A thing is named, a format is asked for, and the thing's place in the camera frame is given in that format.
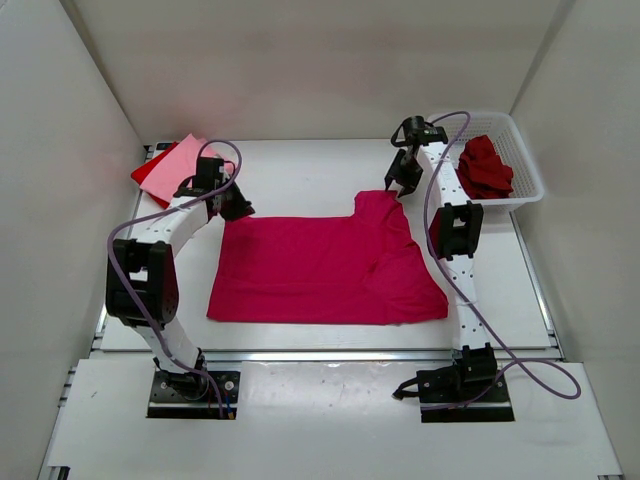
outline folded pink cloth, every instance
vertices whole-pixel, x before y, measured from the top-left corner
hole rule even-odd
[[[447,316],[395,192],[360,192],[337,218],[225,225],[209,318],[222,322],[415,323]]]

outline white wall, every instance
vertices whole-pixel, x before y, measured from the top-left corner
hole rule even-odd
[[[640,478],[640,3],[577,2],[514,116],[547,184],[518,219],[627,478]]]
[[[73,1],[144,142],[386,138],[416,113],[509,111],[559,3]]]
[[[55,0],[0,0],[0,478],[37,476],[142,147]]]

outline white plastic basket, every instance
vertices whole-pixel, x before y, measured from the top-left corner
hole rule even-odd
[[[457,168],[458,158],[465,144],[472,138],[487,135],[500,155],[502,163],[513,169],[511,186],[513,192],[509,198],[474,200],[487,212],[510,212],[528,202],[537,202],[544,195],[544,186],[538,169],[522,141],[518,127],[511,116],[498,112],[470,112],[471,122],[460,139],[451,147],[450,157]],[[444,114],[431,115],[427,121]],[[463,115],[455,115],[438,122],[444,127],[449,139],[453,139],[465,122]]]

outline white tabletop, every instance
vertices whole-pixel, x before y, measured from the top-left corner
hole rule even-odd
[[[384,188],[384,175],[396,149],[388,140],[238,142],[244,164],[238,177],[257,216],[348,216],[361,190]],[[427,252],[422,206],[427,185],[401,199],[411,233]],[[159,211],[142,194],[138,217]],[[140,231],[143,226],[134,228]],[[180,288],[178,318],[189,337],[204,350],[450,349],[452,323],[428,321],[401,326],[285,325],[218,323],[206,317],[215,278],[223,222],[214,218],[196,233],[176,259]],[[444,279],[425,255],[434,279]],[[520,245],[507,214],[485,215],[475,255],[480,309],[515,348],[550,345]],[[147,350],[144,340],[117,319],[109,319],[102,349]]]
[[[583,366],[564,366],[582,385],[578,400],[552,397],[512,369],[515,422],[422,424],[417,399],[399,402],[391,392],[429,363],[244,363],[237,420],[211,421],[145,418],[154,370],[148,358],[83,360],[49,465],[70,467],[69,480],[620,474]],[[555,370],[531,369],[571,393]]]

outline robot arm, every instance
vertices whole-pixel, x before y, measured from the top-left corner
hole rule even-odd
[[[425,122],[422,117],[408,118],[400,127],[404,130],[404,142],[397,141],[396,131],[391,143],[407,149],[397,153],[385,176],[385,184],[388,189],[395,181],[402,187],[399,196],[403,196],[415,191],[422,176],[422,166],[433,175],[448,139],[441,127]],[[433,244],[432,253],[469,301],[475,303],[473,255],[482,226],[482,206],[470,201],[449,159],[445,159],[440,168],[428,200],[429,211],[434,212],[431,218],[426,219]],[[469,303],[458,294],[455,295],[455,312],[450,316],[457,322],[453,338],[453,365],[418,372],[416,379],[404,382],[394,392],[394,397],[423,398],[436,392],[443,403],[454,404],[472,398],[472,392],[494,381],[498,365],[487,332]],[[418,392],[404,390],[414,384],[419,385]]]
[[[212,192],[228,179],[221,158],[199,157],[196,165],[196,174],[180,185],[170,208],[179,208],[194,198]],[[198,371],[206,371],[206,362],[202,351],[191,343],[176,318],[179,296],[174,258],[214,216],[219,214],[223,219],[233,221],[252,213],[251,202],[245,200],[234,183],[219,195],[157,219],[138,238],[114,242],[118,264],[160,325],[162,338],[173,360],[165,354],[160,340],[133,303],[111,263],[107,270],[107,311],[145,339],[154,354],[163,384],[169,385],[185,399],[200,398],[207,389],[206,381],[202,376],[180,368],[174,360]]]

